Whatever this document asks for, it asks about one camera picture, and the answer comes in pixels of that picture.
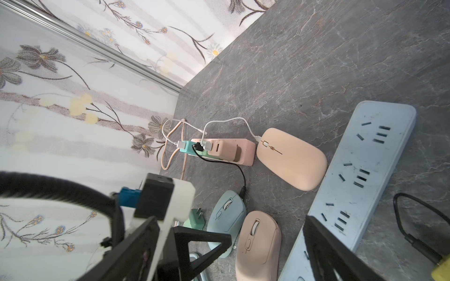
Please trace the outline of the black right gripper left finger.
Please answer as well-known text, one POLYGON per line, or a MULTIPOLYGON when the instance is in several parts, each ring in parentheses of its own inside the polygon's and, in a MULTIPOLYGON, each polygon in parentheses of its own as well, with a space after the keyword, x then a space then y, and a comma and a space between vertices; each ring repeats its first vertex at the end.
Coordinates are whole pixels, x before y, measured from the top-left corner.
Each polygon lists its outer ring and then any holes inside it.
POLYGON ((158 262, 156 280, 192 281, 227 252, 231 245, 230 234, 173 227, 158 262))

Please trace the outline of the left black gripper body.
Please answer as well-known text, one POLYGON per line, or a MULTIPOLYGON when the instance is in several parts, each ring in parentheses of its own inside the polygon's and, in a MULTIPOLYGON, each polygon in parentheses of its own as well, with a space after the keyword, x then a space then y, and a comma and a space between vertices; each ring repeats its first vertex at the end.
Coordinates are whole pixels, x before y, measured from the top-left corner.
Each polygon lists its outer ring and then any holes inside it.
POLYGON ((159 232, 157 219, 148 218, 79 280, 146 281, 150 277, 159 232))

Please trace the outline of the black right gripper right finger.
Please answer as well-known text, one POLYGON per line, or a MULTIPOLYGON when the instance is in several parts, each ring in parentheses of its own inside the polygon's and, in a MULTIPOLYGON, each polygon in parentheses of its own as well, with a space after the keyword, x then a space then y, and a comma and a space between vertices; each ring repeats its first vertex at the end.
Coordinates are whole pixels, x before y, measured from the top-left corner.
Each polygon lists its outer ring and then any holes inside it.
POLYGON ((384 281, 315 217, 307 216, 303 234, 316 281, 384 281))

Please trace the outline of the blue power strip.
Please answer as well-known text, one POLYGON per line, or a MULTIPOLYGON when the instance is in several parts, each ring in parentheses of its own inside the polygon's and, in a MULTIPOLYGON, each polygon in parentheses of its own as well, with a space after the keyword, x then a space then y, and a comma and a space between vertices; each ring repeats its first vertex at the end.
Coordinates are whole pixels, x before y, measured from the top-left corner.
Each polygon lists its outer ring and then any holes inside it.
POLYGON ((362 101, 308 215, 355 252, 416 124, 411 105, 362 101))

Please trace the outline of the yellow charger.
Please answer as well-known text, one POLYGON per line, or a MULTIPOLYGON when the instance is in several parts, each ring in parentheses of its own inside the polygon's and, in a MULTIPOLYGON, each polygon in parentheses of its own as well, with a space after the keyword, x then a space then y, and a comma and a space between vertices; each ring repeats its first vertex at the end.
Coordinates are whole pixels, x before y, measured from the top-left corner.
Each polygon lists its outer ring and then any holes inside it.
POLYGON ((431 272, 434 281, 450 281, 450 256, 445 257, 431 272))

